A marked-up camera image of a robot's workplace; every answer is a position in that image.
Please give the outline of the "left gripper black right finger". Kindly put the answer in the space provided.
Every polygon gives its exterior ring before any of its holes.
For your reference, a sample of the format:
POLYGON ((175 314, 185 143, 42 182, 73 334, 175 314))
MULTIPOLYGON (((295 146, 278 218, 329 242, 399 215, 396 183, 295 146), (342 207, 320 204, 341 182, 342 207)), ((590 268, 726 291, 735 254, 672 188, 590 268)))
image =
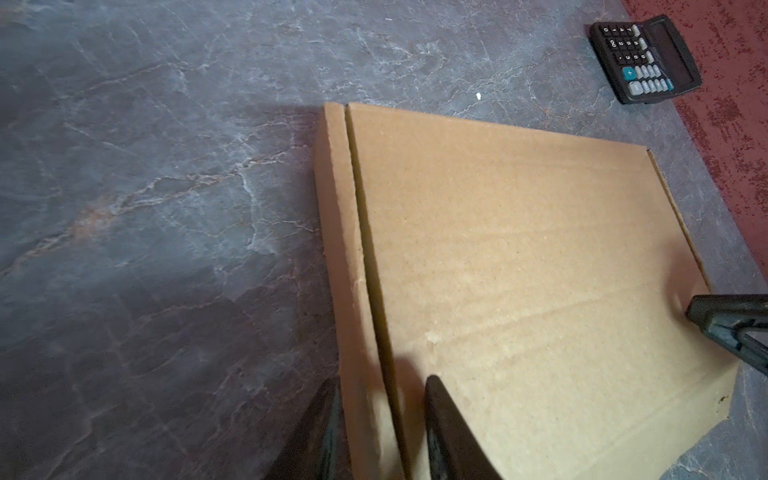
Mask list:
POLYGON ((502 479, 437 375, 426 380, 424 414, 432 480, 502 479))

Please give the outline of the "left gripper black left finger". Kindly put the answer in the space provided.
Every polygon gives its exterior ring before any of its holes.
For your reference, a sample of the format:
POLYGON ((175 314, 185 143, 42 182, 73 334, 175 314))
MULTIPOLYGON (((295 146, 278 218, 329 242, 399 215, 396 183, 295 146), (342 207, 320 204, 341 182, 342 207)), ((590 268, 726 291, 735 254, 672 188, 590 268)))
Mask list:
POLYGON ((340 379, 332 377, 318 388, 265 478, 335 479, 341 423, 340 379))

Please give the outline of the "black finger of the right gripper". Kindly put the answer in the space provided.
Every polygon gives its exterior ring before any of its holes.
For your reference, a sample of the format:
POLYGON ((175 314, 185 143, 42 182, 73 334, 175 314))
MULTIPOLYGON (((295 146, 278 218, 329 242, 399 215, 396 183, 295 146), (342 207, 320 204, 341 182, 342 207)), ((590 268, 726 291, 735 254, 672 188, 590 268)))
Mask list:
POLYGON ((686 317, 710 340, 767 375, 766 295, 696 295, 686 317))

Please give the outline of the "brown cardboard box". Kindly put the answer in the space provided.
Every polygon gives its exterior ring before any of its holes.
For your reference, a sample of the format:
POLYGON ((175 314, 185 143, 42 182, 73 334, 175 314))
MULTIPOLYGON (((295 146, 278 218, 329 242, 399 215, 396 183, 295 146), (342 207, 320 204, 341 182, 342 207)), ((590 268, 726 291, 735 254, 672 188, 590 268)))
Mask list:
POLYGON ((505 479, 657 479, 728 417, 645 147, 327 103, 314 176, 355 478, 428 477, 433 375, 505 479))

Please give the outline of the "black desk calculator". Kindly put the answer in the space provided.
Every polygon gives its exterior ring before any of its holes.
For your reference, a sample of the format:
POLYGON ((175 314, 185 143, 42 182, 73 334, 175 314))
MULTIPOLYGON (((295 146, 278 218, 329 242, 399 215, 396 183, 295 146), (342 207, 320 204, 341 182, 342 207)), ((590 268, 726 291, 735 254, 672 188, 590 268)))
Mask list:
POLYGON ((654 104, 701 87, 682 35, 666 15, 643 22, 596 22, 588 37, 617 99, 654 104))

